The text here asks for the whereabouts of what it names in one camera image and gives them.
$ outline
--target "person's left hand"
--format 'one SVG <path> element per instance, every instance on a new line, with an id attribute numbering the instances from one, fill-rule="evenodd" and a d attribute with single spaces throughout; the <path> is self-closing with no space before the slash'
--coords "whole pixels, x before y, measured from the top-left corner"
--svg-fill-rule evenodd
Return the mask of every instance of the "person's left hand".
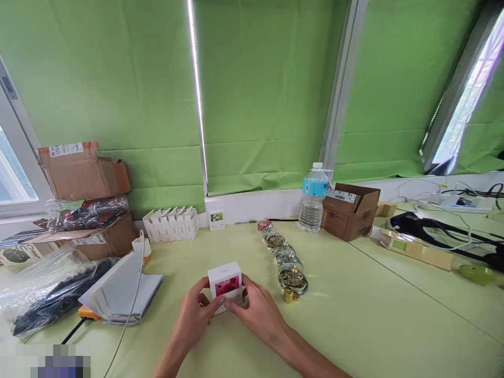
<path id="1" fill-rule="evenodd" d="M 201 292 L 203 288 L 209 287 L 208 277 L 203 277 L 189 290 L 173 326 L 170 344 L 175 344 L 185 354 L 196 345 L 215 311 L 226 301 L 221 296 L 210 302 Z"/>

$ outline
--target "row of glass bottles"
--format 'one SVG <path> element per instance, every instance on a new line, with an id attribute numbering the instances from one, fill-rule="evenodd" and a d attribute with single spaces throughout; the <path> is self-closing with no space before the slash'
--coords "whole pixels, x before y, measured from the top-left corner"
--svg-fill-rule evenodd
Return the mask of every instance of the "row of glass bottles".
<path id="1" fill-rule="evenodd" d="M 268 249 L 275 256 L 278 268 L 278 282 L 284 290 L 286 287 L 302 296 L 308 291 L 308 280 L 304 275 L 303 263 L 296 256 L 294 248 L 274 229 L 273 223 L 264 218 L 257 224 L 257 230 Z"/>

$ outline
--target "box with red flower image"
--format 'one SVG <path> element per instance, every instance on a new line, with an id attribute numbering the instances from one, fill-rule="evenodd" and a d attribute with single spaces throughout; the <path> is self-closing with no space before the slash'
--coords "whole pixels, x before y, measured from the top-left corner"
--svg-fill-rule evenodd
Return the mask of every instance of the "box with red flower image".
<path id="1" fill-rule="evenodd" d="M 231 262 L 208 271 L 212 299 L 225 296 L 226 301 L 233 301 L 238 305 L 243 302 L 242 271 L 238 263 Z M 215 314 L 226 311 L 224 306 L 219 307 Z"/>

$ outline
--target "red flower picture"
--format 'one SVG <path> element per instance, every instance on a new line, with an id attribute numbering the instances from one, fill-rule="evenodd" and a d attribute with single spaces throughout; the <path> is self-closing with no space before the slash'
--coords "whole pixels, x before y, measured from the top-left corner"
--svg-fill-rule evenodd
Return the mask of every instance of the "red flower picture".
<path id="1" fill-rule="evenodd" d="M 215 284 L 215 294 L 219 297 L 230 291 L 236 290 L 240 287 L 240 278 L 238 276 L 231 277 L 228 280 Z"/>

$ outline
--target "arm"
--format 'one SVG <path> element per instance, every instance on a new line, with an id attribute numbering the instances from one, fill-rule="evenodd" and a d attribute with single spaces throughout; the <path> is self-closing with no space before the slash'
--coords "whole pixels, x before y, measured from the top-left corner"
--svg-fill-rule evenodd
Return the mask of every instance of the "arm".
<path id="1" fill-rule="evenodd" d="M 168 346 L 159 361 L 155 378 L 177 376 L 185 357 L 203 335 L 215 311 L 226 300 L 224 297 L 219 297 L 210 303 L 201 293 L 205 287 L 209 287 L 208 277 L 199 280 L 185 295 Z"/>
<path id="2" fill-rule="evenodd" d="M 242 280 L 247 287 L 249 307 L 244 309 L 233 302 L 224 305 L 257 337 L 304 378 L 350 378 L 287 325 L 265 288 L 244 274 Z"/>

